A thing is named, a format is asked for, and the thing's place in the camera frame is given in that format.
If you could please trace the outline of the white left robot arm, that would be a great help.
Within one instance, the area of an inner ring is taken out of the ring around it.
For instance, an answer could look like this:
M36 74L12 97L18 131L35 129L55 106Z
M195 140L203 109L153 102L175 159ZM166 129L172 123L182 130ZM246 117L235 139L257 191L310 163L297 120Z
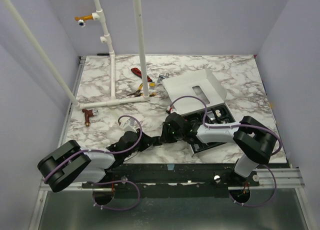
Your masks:
M77 141L69 140L37 165L54 193L60 192L72 183L95 182L104 188L110 184L112 170L122 165L133 153L142 152L160 144L159 136L149 136L138 130L127 131L118 140L104 149L81 147Z

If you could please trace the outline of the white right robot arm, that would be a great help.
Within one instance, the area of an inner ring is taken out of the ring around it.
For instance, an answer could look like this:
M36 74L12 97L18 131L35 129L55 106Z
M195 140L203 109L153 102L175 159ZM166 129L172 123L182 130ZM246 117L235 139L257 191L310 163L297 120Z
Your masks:
M204 120L191 122L175 112L171 113L163 122L159 143L177 141L190 145L236 144L243 152L230 173L230 181L236 186L247 182L256 167L268 164L272 154L282 148L279 136L250 116L244 116L239 122L209 124Z

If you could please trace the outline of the white hair clipper kit box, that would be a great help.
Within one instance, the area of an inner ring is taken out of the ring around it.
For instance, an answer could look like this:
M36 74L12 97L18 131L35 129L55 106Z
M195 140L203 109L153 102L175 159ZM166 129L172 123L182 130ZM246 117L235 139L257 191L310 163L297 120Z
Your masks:
M173 105L168 110L176 112L186 120L206 124L229 124L235 119L226 104L227 91L211 70L202 69L172 76L162 85Z

